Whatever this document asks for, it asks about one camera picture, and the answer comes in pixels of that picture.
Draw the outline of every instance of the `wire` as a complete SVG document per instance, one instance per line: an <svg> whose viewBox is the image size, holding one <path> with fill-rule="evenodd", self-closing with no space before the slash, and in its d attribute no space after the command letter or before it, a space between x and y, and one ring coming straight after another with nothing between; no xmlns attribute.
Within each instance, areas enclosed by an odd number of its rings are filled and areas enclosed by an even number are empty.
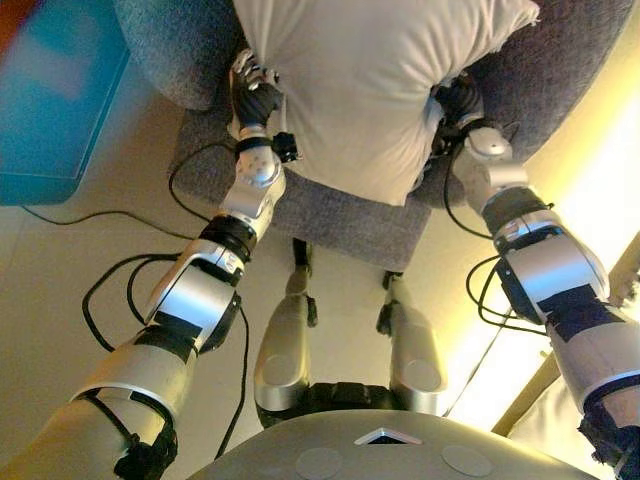
<svg viewBox="0 0 640 480"><path fill-rule="evenodd" d="M184 160L182 160L182 162L180 162L178 164L178 166L173 170L173 172L171 172L171 175L169 175L169 193L171 194L171 198L173 198L173 200L186 212L190 213L191 215L193 215L194 217L197 217L201 220L204 220L205 222L209 222L211 219L209 217L206 217L198 212L196 212L195 210L191 209L190 207L188 207L187 205L185 205L182 200L180 200L178 198L178 196L176 195L176 192L173 189L173 182L176 178L176 175L178 174L178 172L182 169L182 167L184 167L187 162L189 162L191 159L193 159L196 155L198 155L199 153L204 152L205 150L211 148L211 147L223 147L226 148L229 152L234 153L234 150L227 145L224 142L212 142L212 143L207 143L206 145L203 145L202 147L196 149L194 152L191 152Z"/></svg>
<svg viewBox="0 0 640 480"><path fill-rule="evenodd" d="M508 312L510 312L511 310L512 309L510 308L509 310L507 310L506 314L500 314L504 318L503 323L500 325L500 327L496 331L495 335L493 336L493 338L489 342L489 345L487 345L487 348L485 349L484 353L480 357L480 360L478 360L478 363L476 363L476 366L473 367L473 369L471 370L471 373L469 374L469 377L467 378L467 381L465 382L464 386L460 390L460 393L458 393L458 396L456 397L456 399L451 403L451 405L449 405L449 408L447 408L447 410L442 414L443 417L448 417L451 414L451 411L458 404L458 402L460 401L460 398L462 398L462 394L467 390L467 387L471 384L471 382L475 378L476 373L478 373L478 370L480 370L480 367L484 363L484 360L487 358L487 355L489 355L489 352L493 348L493 345L496 343L496 340L498 340L498 336L500 335L500 332L505 327L505 325L506 325L506 323L508 321L508 318L509 318L509 313Z"/></svg>
<svg viewBox="0 0 640 480"><path fill-rule="evenodd" d="M80 217L77 218L75 220L69 220L69 221L59 221L59 220L53 220L51 218L47 218L44 215L31 210L29 207L26 207L25 205L21 205L21 207L25 212L27 212L30 215L33 215L34 217L42 220L43 222L47 222L47 223L51 223L53 225L58 225L58 226L68 226L68 225L75 225L77 223L81 223L84 222L86 220L89 220L91 218L95 218L95 217L101 217L104 215L124 215L125 217L129 217L132 218L134 220L137 220L140 223L144 223L145 225L155 228L156 230L159 230L162 233L166 233L167 235L171 235L172 237L176 237L176 238L180 238L182 240L193 240L193 237L190 237L188 235L183 235L182 233L178 233L178 232L174 232L172 230L169 230L166 227L163 227L162 225L159 225L155 222L152 222L151 220L147 220L144 217L141 217L135 213L131 213L131 212L127 212L126 210L102 210L99 212L95 212L95 213L91 213L89 215L86 215L84 217Z"/></svg>
<svg viewBox="0 0 640 480"><path fill-rule="evenodd" d="M109 279L109 277L113 275L116 271L118 271L121 267L131 262L135 262L137 260L146 260L148 258L153 258L156 255L163 256L166 254L142 253L139 255L133 255L131 257L127 257L124 260L120 260L119 262L111 266L111 268L109 268L105 273L103 273L102 276L98 279L98 281L91 286L91 288L87 291L87 293L85 293L84 297L82 298L82 314L84 316L84 320L87 323L87 326L89 327L89 330L91 330L91 333L93 334L95 339L102 346L102 348L104 348L107 352L113 352L115 349L100 333L100 330L98 329L95 321L93 320L93 316L91 315L91 309L89 308L93 294L96 293L98 288L100 288L100 286L104 282L106 282Z"/></svg>
<svg viewBox="0 0 640 480"><path fill-rule="evenodd" d="M449 217L451 218L451 220L453 220L453 222L465 232L470 233L471 235L474 235L476 237L484 238L486 240L493 240L493 237L491 237L491 235L486 235L484 233L477 232L467 227L460 220L458 220L457 217L453 214L453 210L451 210L451 205L449 204L449 179L451 177L452 166L453 166L453 154L450 155L449 164L447 165L447 173L444 176L444 191L442 195L442 200L444 201L444 208L447 210L447 213L449 214Z"/></svg>
<svg viewBox="0 0 640 480"><path fill-rule="evenodd" d="M240 401L238 402L238 406L236 407L236 411L233 414L233 418L231 419L231 422L227 427L224 438L220 443L218 453L216 453L216 460L224 455L224 452L227 449L229 440L233 435L233 431L236 428L236 424L238 423L238 419L240 418L240 414L242 413L242 409L244 408L244 399L247 391L247 370L249 364L249 322L247 321L247 316L245 315L242 306L240 307L240 314L242 315L242 321L244 322L244 354L242 356L242 383L240 385Z"/></svg>
<svg viewBox="0 0 640 480"><path fill-rule="evenodd" d="M171 198L173 198L173 200L178 204L178 206L180 206L183 210L185 210L186 212L208 222L210 220L210 218L199 214L198 212L196 212L195 210L192 210L191 208L189 208L188 206L186 206L176 195L174 188L173 188L173 182L175 180L176 175L178 174L178 172L182 169L182 167L184 167L188 162L190 162L194 157L196 157L196 155L198 155L199 153L205 151L208 148L211 147L223 147L226 148L229 152L233 153L233 148L231 148L231 146L229 146L228 144L224 143L224 142L212 142L212 143L208 143L200 148L198 148L197 150L195 150L194 152L190 153L184 160L182 160L182 162L180 162L178 164L178 166L174 169L174 171L171 173L171 175L169 175L169 193L171 194ZM95 218L95 217L101 217L101 216L105 216L105 215L123 215L125 217L129 217L133 220L136 220L140 223L143 223L151 228L154 228L162 233L166 233L167 235L171 235L172 237L176 237L176 238L180 238L182 240L193 240L192 236L189 235L184 235L182 233L178 233L178 232L174 232L173 230L170 230L158 223L155 223L151 220L148 220L144 217L141 217L140 215L136 214L136 213L132 213L132 212L128 212L126 210L101 210L99 212L94 212L94 213L90 213L89 215L85 215L84 217L80 217L74 220L68 220L68 221L61 221L61 220L54 220L52 218L48 218L45 217L44 215L42 215L41 213L36 212L35 210L32 210L31 208L25 206L25 205L21 205L21 207L25 212L27 212L28 214L38 218L39 220L42 220L43 222L46 223L50 223L52 225L58 225L58 226L69 226L69 225L76 225L78 223L84 222L86 220L89 220L91 218Z"/></svg>
<svg viewBox="0 0 640 480"><path fill-rule="evenodd" d="M540 331L540 330L533 330L531 328L523 328L523 327L515 327L513 325L507 325L506 322L503 323L497 323L497 322L492 322L491 320L488 320L485 316L484 316L484 311L483 311L483 304L484 304L484 299L487 295L487 290L489 289L489 284L491 284L491 279L493 278L493 276L496 273L496 267L495 265L493 266L493 268L491 269L491 271L489 272L489 275L487 275L487 280L484 282L484 286L482 287L482 292L480 293L480 298L478 299L478 316L480 317L480 319L485 322L488 323L489 325L493 325L495 327L501 327L501 328L506 328L508 330L515 330L517 332L527 332L527 333L535 333L536 335L542 335L543 337L546 337L547 334L546 332Z"/></svg>
<svg viewBox="0 0 640 480"><path fill-rule="evenodd" d="M475 295L471 291L471 279L472 279L473 275L478 271L478 269L480 267L482 267L483 265L486 265L487 263L489 263L489 262L491 262L493 260L497 260L498 258L500 258L500 255L495 255L493 257L489 257L489 258L487 258L485 260L482 260L475 267L473 267L471 270L469 270L469 273L467 274L467 278L465 279L465 288L467 289L467 295L473 301L473 303L476 304L476 305L482 305L482 304L480 303L480 301L475 297ZM484 305L482 305L482 310L485 311L485 312L492 313L492 314L497 315L497 316L502 317L502 318L512 318L514 320L518 320L520 318L517 315L505 316L504 313L496 312L495 310L492 310L489 307L485 307Z"/></svg>
<svg viewBox="0 0 640 480"><path fill-rule="evenodd" d="M140 311L136 308L136 305L133 301L133 284L136 281L136 277L140 270L142 270L145 266L154 262L175 262L178 259L177 254L169 253L169 254L158 254L156 257L148 258L144 262L140 263L136 268L133 269L131 275L129 275L129 281L127 282L127 304L129 305L129 310L133 313L133 316L136 317L136 320L140 322L142 325L144 323L144 317L140 313Z"/></svg>

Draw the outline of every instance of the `cushion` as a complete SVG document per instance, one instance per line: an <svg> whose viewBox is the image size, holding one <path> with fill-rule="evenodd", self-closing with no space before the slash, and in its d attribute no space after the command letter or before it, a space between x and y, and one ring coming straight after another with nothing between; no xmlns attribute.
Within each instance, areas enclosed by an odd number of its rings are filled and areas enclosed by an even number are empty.
<svg viewBox="0 0 640 480"><path fill-rule="evenodd" d="M260 63L286 96L307 179L404 205L435 133L431 88L532 24L529 0L235 0Z"/></svg>

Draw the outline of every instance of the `teal box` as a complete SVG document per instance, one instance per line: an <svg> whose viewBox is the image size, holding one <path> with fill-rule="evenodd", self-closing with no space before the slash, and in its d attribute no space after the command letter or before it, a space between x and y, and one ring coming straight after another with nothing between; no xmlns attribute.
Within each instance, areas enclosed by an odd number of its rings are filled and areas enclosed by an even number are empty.
<svg viewBox="0 0 640 480"><path fill-rule="evenodd" d="M48 0L0 64L0 204L75 192L129 54L111 0Z"/></svg>

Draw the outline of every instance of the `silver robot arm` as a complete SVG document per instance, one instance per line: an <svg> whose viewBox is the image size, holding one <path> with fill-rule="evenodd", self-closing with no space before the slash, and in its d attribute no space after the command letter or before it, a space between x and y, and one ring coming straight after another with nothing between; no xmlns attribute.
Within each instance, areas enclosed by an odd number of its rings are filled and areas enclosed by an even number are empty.
<svg viewBox="0 0 640 480"><path fill-rule="evenodd" d="M546 328L594 458L637 478L640 324L608 305L604 267L529 188L498 130L471 130L453 173L491 232L514 310Z"/></svg>
<svg viewBox="0 0 640 480"><path fill-rule="evenodd" d="M151 480L175 458L174 424L196 360L224 341L240 305L235 286L285 189L264 128L276 91L261 88L266 72L251 60L234 66L242 129L219 211L153 291L146 327L107 356L0 479Z"/></svg>

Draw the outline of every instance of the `gray chair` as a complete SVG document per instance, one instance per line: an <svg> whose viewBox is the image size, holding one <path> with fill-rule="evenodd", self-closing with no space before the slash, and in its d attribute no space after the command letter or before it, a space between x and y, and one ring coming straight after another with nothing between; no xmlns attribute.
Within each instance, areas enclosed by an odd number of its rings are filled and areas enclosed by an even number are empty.
<svg viewBox="0 0 640 480"><path fill-rule="evenodd" d="M541 22L516 32L497 54L470 70L487 116L517 122L514 155L526 161L585 93L618 37L633 0L536 0ZM150 80L186 112L170 173L175 184L211 202L231 186L231 111L227 72L244 46L230 0L116 0L133 57ZM273 225L286 234L401 272L441 206L444 165L434 162L405 207L363 200L287 172ZM452 182L452 200L461 189Z"/></svg>

